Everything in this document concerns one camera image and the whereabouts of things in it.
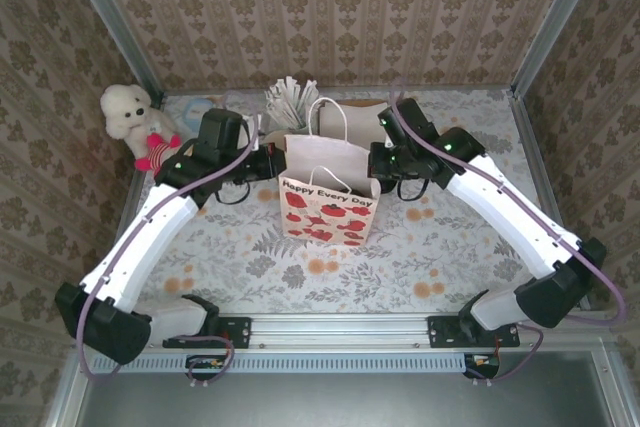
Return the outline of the poppy print paper gift bag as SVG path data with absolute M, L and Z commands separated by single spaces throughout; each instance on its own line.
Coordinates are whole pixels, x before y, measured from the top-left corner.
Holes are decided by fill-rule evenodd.
M 289 237 L 324 244 L 366 243 L 381 196 L 369 176 L 369 151 L 348 141 L 343 118 L 338 138 L 284 136 L 285 170 L 279 174 L 282 230 Z

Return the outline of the light blue round toy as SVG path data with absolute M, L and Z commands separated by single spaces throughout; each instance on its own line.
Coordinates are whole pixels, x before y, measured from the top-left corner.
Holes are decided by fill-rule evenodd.
M 193 98 L 186 103 L 181 121 L 191 132 L 198 133 L 205 113 L 213 107 L 214 103 L 207 98 Z

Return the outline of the white paper napkin stack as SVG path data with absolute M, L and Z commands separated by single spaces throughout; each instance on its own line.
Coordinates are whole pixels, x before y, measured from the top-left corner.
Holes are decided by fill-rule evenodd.
M 351 111 L 345 114 L 344 121 L 336 107 L 322 108 L 318 114 L 318 134 L 334 139 L 347 138 L 349 143 L 369 150 L 372 142 L 383 143 L 386 140 L 386 132 L 379 123 L 378 114 Z

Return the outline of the white wrapped straws bundle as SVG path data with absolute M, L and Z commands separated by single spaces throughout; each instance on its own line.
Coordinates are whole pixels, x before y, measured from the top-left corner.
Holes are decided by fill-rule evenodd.
M 304 87 L 292 76 L 278 79 L 266 95 L 266 112 L 280 126 L 298 130 L 305 125 L 302 96 Z

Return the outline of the pink red striped plush toy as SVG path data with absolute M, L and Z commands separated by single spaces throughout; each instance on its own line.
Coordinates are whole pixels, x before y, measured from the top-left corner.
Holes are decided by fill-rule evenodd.
M 152 133 L 147 137 L 147 155 L 136 159 L 134 166 L 138 171 L 152 172 L 153 175 L 157 175 L 162 164 L 176 154 L 181 145 L 181 138 L 177 134 L 166 140 L 158 133 Z

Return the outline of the beige paper stick packets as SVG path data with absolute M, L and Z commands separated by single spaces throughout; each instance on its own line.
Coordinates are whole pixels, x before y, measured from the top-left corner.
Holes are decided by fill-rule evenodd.
M 298 100 L 298 111 L 306 114 L 311 105 L 320 97 L 315 80 L 307 80 Z

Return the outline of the floral patterned table cover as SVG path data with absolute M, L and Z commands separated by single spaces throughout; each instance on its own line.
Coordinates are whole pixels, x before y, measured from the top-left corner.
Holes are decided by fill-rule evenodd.
M 526 282 L 514 249 L 436 186 L 382 196 L 361 247 L 283 234 L 278 183 L 225 186 L 179 232 L 141 300 L 195 294 L 225 314 L 455 312 L 484 289 Z

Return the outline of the white teddy bear plush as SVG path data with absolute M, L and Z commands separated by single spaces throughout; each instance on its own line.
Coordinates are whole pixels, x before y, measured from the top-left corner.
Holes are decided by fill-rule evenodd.
M 159 134 L 170 141 L 178 127 L 163 111 L 152 106 L 150 95 L 139 85 L 114 84 L 107 87 L 100 99 L 107 134 L 122 140 L 135 159 L 146 157 L 147 138 Z

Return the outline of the grey metal panel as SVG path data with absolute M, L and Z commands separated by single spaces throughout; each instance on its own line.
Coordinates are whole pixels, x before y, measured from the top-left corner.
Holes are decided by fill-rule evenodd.
M 613 427 L 581 374 L 474 385 L 442 374 L 123 375 L 85 394 L 77 427 Z

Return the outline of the aluminium side rail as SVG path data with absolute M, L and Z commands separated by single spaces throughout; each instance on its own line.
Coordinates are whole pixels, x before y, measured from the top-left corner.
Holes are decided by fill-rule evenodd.
M 118 226 L 117 236 L 120 237 L 131 224 L 137 213 L 137 206 L 145 184 L 146 172 L 135 171 L 127 193 L 124 208 Z
M 543 156 L 541 154 L 534 129 L 521 96 L 508 91 L 510 105 L 520 141 L 528 162 L 530 174 L 537 194 L 540 209 L 553 221 L 564 226 L 561 213 L 549 180 Z

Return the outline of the aluminium back rail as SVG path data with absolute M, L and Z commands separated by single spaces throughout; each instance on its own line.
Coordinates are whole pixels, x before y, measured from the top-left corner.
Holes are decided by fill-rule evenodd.
M 391 87 L 389 85 L 384 86 L 340 86 L 340 87 L 327 87 L 320 86 L 318 90 L 320 93 L 354 93 L 354 92 L 369 92 L 369 93 L 389 93 Z M 507 90 L 512 91 L 512 87 L 509 84 L 485 84 L 485 85 L 406 85 L 403 87 L 405 91 L 474 91 L 474 90 L 487 90 L 498 91 Z M 266 88 L 232 88 L 233 92 L 240 92 L 241 94 L 264 94 Z M 200 90 L 166 90 L 164 91 L 165 97 L 170 96 L 190 96 L 190 95 L 221 95 L 227 92 L 225 89 L 200 89 Z

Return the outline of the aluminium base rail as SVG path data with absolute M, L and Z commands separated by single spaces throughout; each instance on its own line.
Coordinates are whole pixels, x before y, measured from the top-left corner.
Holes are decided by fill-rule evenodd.
M 432 317 L 446 317 L 447 322 L 458 324 L 457 316 L 435 313 L 400 314 L 246 314 L 251 317 L 246 349 L 263 350 L 399 350 L 435 348 L 432 338 L 446 342 L 448 348 L 459 350 L 470 345 L 451 347 L 455 341 L 444 340 L 442 329 L 432 327 Z M 577 350 L 611 342 L 606 327 L 588 325 L 572 320 L 562 321 L 548 329 L 532 322 L 517 326 L 520 350 L 532 347 L 537 334 L 544 333 L 543 348 L 547 350 Z

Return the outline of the aluminium frame post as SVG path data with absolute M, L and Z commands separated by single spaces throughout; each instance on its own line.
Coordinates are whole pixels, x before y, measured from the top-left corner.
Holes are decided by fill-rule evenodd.
M 138 83 L 145 88 L 153 101 L 159 103 L 164 97 L 164 89 L 123 10 L 117 5 L 116 0 L 90 1 Z
M 578 2 L 579 0 L 553 0 L 551 3 L 545 19 L 511 83 L 515 97 L 523 97 L 531 87 Z

